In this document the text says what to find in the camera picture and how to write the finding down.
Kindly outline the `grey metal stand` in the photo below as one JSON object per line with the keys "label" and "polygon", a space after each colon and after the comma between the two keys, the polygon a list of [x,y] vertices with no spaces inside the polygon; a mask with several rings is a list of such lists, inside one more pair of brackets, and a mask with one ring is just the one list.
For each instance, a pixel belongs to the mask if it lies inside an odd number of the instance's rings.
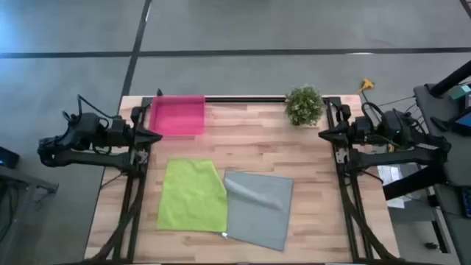
{"label": "grey metal stand", "polygon": [[5,181],[7,185],[13,188],[24,190],[19,194],[16,200],[17,208],[13,211],[13,215],[8,219],[6,231],[0,235],[0,265],[7,265],[10,252],[16,245],[20,229],[26,218],[26,212],[33,203],[35,192],[38,188],[42,188],[47,194],[56,194],[59,184],[37,177],[18,172],[4,166],[0,166],[0,180]]}

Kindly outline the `grey microfiber towel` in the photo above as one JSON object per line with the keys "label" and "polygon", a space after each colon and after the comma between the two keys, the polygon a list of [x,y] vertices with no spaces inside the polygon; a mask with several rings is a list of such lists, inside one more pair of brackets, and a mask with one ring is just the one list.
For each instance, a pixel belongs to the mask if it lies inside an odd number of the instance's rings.
{"label": "grey microfiber towel", "polygon": [[226,171],[224,187],[228,203],[227,236],[284,251],[294,181],[284,177]]}

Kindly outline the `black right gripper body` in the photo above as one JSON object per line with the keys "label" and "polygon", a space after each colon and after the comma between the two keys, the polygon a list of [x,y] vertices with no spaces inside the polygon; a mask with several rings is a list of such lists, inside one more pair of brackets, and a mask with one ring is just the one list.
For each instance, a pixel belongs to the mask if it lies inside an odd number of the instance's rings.
{"label": "black right gripper body", "polygon": [[367,138],[372,134],[372,123],[366,116],[355,117],[355,120],[349,123],[347,127],[347,145],[351,147],[354,144],[365,145]]}

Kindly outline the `green microfiber towel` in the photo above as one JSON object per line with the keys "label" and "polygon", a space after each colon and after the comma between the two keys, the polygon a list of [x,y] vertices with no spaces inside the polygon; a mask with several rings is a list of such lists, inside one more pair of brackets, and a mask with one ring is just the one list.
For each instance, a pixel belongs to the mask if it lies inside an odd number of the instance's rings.
{"label": "green microfiber towel", "polygon": [[222,233],[227,223],[227,191],[213,161],[169,160],[158,206],[157,229]]}

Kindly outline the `potted artificial plant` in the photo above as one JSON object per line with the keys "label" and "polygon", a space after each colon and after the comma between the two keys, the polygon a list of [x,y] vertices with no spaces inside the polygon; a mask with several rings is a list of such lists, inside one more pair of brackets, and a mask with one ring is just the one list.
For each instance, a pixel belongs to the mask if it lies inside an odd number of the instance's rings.
{"label": "potted artificial plant", "polygon": [[324,103],[319,90],[305,84],[286,94],[285,114],[294,126],[314,126],[324,113]]}

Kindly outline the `dark keyboard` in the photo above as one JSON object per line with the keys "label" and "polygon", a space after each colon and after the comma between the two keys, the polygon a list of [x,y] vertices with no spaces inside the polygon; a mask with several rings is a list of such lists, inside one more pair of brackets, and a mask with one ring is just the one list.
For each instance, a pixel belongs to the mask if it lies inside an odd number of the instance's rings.
{"label": "dark keyboard", "polygon": [[463,187],[461,189],[461,201],[463,205],[464,216],[471,219],[471,188]]}

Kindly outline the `grey side desk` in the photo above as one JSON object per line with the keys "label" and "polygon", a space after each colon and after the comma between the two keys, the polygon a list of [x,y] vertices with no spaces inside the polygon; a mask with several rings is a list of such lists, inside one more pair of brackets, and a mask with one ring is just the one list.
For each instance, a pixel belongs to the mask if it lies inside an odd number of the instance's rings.
{"label": "grey side desk", "polygon": [[447,162],[443,164],[446,183],[434,186],[435,194],[461,265],[471,265],[471,218],[464,216],[461,189],[471,189],[471,136],[442,132],[430,121],[436,117],[448,120],[458,115],[456,103],[448,96],[436,98],[425,86],[414,88],[414,95],[431,135],[444,136],[451,143]]}

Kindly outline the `black metal table frame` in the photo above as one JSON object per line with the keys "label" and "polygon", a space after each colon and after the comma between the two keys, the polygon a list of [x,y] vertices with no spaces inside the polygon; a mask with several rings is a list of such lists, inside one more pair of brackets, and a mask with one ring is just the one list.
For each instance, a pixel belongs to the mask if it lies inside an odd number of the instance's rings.
{"label": "black metal table frame", "polygon": [[[360,234],[350,244],[336,160],[331,145],[318,137],[327,128],[292,127],[280,96],[208,96],[206,124],[198,136],[170,136],[148,151],[143,180],[127,180],[106,169],[85,257],[94,257],[110,238],[135,198],[141,209],[118,243],[112,263],[125,264],[309,264],[351,262],[364,256]],[[227,170],[289,177],[294,181],[290,225],[282,252],[225,238],[218,233],[157,228],[157,212],[167,163],[208,159],[219,174]]]}

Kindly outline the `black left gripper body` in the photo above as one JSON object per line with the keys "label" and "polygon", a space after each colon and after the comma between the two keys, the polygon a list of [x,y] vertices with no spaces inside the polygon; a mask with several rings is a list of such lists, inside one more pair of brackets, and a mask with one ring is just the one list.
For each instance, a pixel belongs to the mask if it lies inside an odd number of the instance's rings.
{"label": "black left gripper body", "polygon": [[110,126],[110,145],[130,146],[133,144],[133,139],[133,128],[122,117],[115,117]]}

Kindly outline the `black desk leg bar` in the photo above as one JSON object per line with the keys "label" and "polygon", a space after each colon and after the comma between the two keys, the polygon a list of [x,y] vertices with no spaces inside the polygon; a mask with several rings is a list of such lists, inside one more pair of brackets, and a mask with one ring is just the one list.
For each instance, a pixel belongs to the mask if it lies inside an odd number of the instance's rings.
{"label": "black desk leg bar", "polygon": [[441,166],[427,166],[407,177],[395,180],[383,187],[386,200],[405,196],[411,192],[446,182],[446,175]]}

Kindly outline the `pink plastic basket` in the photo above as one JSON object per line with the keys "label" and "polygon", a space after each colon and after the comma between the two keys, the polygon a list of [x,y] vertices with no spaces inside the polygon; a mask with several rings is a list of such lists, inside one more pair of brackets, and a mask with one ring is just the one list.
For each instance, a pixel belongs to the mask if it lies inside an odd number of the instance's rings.
{"label": "pink plastic basket", "polygon": [[194,136],[205,131],[204,96],[155,96],[149,130],[163,136]]}

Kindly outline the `black monitor pole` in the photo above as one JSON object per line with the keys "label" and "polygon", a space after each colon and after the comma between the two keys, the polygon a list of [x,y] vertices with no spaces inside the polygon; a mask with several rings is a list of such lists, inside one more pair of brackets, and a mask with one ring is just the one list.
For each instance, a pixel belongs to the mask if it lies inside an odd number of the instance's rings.
{"label": "black monitor pole", "polygon": [[463,66],[456,69],[452,74],[445,77],[443,80],[435,84],[430,90],[429,94],[434,97],[441,96],[452,87],[459,84],[461,81],[471,76],[471,60],[466,62]]}

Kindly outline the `teal box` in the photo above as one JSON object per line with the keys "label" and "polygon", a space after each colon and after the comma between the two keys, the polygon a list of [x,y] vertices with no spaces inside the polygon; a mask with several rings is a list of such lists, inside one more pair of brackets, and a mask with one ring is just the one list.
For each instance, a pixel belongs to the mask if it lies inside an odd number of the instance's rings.
{"label": "teal box", "polygon": [[469,85],[457,85],[449,90],[449,96],[453,100],[459,100],[460,98],[471,93],[471,87]]}

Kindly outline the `small black desk device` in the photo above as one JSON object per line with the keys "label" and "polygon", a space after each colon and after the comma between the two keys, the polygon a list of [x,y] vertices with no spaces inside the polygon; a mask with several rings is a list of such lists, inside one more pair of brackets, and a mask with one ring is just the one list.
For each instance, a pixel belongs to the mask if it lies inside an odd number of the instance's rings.
{"label": "small black desk device", "polygon": [[442,132],[447,132],[450,128],[450,124],[448,121],[438,119],[437,117],[431,117],[430,120],[433,123],[433,125]]}

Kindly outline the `black box with blue light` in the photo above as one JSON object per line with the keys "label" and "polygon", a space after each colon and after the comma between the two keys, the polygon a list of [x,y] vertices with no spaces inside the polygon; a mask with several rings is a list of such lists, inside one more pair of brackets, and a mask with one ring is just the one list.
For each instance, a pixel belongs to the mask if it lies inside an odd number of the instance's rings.
{"label": "black box with blue light", "polygon": [[15,169],[19,160],[20,156],[17,153],[0,146],[0,166]]}

